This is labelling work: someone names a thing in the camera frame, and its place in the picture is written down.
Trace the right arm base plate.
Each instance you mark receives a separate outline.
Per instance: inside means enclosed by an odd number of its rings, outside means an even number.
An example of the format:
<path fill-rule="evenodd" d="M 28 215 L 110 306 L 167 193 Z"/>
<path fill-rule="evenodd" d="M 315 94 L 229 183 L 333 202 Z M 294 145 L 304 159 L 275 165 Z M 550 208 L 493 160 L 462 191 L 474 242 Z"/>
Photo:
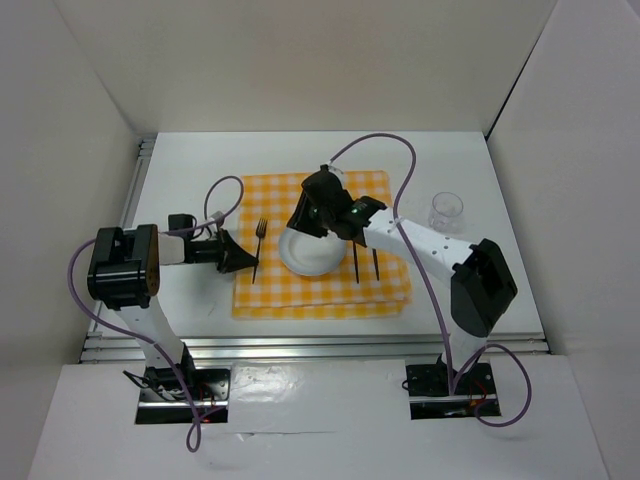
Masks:
<path fill-rule="evenodd" d="M 480 407 L 482 416 L 501 415 L 493 371 L 489 363 L 478 363 L 465 374 L 450 395 L 446 371 L 436 364 L 405 367 L 402 388 L 409 395 L 412 420 L 456 419 L 473 417 Z"/>

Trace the yellow white checkered cloth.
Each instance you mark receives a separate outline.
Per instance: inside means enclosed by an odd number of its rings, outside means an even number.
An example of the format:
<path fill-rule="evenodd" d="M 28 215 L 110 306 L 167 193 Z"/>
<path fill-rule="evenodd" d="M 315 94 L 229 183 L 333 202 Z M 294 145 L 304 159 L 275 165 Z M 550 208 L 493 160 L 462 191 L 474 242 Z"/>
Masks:
<path fill-rule="evenodd" d="M 301 193 L 305 173 L 250 175 L 242 178 L 244 195 L 238 217 L 238 243 L 256 253 L 258 221 L 268 219 L 255 283 L 252 269 L 235 276 L 232 314 L 246 319 L 352 319 L 401 313 L 411 302 L 407 262 L 379 251 L 378 282 L 370 250 L 358 246 L 360 283 L 356 283 L 352 245 L 339 267 L 318 277 L 291 272 L 280 260 L 278 240 Z"/>

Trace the black spoon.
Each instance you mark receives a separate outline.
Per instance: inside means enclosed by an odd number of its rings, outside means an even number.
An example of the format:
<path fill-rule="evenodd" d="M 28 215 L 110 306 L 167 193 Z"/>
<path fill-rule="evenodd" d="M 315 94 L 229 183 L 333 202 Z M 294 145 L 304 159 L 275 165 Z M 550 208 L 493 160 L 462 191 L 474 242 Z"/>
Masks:
<path fill-rule="evenodd" d="M 356 279 L 356 283 L 359 284 L 360 271 L 359 271 L 359 259 L 358 259 L 358 246 L 355 241 L 352 242 L 352 255 L 353 255 L 353 262 L 354 262 L 355 279 Z"/>

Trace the white round plate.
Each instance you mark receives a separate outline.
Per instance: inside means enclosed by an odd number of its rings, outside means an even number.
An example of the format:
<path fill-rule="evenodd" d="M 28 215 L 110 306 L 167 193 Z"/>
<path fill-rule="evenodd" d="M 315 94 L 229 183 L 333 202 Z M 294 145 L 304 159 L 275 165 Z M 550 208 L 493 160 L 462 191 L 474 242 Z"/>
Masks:
<path fill-rule="evenodd" d="M 346 242 L 333 234 L 314 236 L 285 228 L 278 240 L 280 260 L 293 273 L 318 277 L 336 270 L 346 255 Z"/>

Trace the black fork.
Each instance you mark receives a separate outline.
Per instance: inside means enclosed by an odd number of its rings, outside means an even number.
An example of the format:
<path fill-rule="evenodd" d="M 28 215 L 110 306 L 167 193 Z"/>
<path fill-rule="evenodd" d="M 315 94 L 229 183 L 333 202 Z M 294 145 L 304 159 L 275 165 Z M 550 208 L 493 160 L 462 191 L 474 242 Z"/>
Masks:
<path fill-rule="evenodd" d="M 267 229 L 268 229 L 268 219 L 263 217 L 258 221 L 258 224 L 256 226 L 256 230 L 255 230 L 255 235 L 256 235 L 256 237 L 258 239 L 257 248 L 256 248 L 256 254 L 255 254 L 257 263 L 253 267 L 252 283 L 255 283 L 257 269 L 258 269 L 258 266 L 259 266 L 258 261 L 260 260 L 262 242 L 266 237 Z"/>

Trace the black knife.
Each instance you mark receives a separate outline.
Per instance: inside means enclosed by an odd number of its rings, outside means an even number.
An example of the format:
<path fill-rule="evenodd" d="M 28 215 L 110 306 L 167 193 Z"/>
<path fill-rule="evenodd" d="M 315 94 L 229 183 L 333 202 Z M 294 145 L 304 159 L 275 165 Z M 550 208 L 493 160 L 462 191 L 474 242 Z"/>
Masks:
<path fill-rule="evenodd" d="M 380 276 L 380 267 L 379 267 L 379 258 L 378 258 L 378 252 L 377 249 L 372 249 L 371 250 L 372 253 L 372 258 L 373 258 L 373 265 L 374 265 L 374 271 L 375 271 L 375 275 L 376 275 L 376 280 L 379 282 L 381 279 Z"/>

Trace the clear plastic cup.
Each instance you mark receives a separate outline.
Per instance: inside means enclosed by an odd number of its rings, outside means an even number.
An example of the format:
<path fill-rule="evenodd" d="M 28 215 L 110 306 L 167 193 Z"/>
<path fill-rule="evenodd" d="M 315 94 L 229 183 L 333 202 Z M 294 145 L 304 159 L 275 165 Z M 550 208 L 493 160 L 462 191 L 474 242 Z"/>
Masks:
<path fill-rule="evenodd" d="M 442 233 L 458 234 L 464 229 L 464 202 L 452 192 L 439 192 L 431 201 L 429 226 Z"/>

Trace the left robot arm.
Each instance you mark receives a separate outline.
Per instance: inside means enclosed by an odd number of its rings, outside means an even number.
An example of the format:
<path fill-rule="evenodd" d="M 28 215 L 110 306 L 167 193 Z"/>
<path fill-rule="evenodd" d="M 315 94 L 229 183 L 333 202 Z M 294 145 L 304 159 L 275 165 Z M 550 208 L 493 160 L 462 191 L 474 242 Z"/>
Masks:
<path fill-rule="evenodd" d="M 211 263 L 227 274 L 254 268 L 258 259 L 219 225 L 208 238 L 199 240 L 199 228 L 190 214 L 169 216 L 168 227 L 167 234 L 155 224 L 133 230 L 99 229 L 87 288 L 93 299 L 116 312 L 143 350 L 144 375 L 132 380 L 172 401 L 193 395 L 200 379 L 188 347 L 174 333 L 159 304 L 160 268 Z"/>

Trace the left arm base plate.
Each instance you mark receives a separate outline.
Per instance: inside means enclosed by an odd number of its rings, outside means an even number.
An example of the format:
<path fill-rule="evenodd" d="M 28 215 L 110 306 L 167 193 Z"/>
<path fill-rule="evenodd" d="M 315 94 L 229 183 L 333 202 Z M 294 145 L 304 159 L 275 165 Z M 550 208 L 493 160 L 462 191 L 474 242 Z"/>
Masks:
<path fill-rule="evenodd" d="M 228 421 L 230 368 L 196 369 L 186 378 L 189 394 L 177 380 L 170 377 L 160 382 L 146 369 L 143 375 L 123 371 L 139 388 L 135 423 L 138 425 L 189 424 L 193 415 L 189 395 L 200 420 L 204 424 L 222 424 Z"/>

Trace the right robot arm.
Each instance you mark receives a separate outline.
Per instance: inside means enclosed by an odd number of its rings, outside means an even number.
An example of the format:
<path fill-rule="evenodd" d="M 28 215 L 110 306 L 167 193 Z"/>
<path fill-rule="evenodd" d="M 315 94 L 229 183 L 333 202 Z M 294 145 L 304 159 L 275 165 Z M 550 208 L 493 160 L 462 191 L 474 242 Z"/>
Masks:
<path fill-rule="evenodd" d="M 489 239 L 470 243 L 439 233 L 369 196 L 355 199 L 328 165 L 304 179 L 301 188 L 289 228 L 316 238 L 332 233 L 390 253 L 450 289 L 453 326 L 445 337 L 436 379 L 444 390 L 460 391 L 471 379 L 475 354 L 518 293 L 500 247 Z"/>

